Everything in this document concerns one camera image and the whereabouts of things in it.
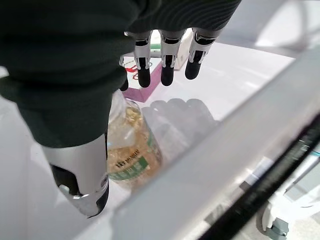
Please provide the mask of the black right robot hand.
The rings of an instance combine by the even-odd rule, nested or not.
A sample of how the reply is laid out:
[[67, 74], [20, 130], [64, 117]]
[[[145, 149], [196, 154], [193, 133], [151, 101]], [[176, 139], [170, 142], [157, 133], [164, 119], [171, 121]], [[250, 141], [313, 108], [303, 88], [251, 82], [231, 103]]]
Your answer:
[[107, 132], [112, 96], [128, 86], [121, 57], [133, 53], [150, 84], [150, 35], [161, 36], [161, 82], [169, 86], [181, 38], [193, 30], [185, 70], [201, 63], [238, 0], [3, 0], [0, 94], [16, 103], [47, 154], [57, 187], [83, 215], [101, 213], [109, 195]]

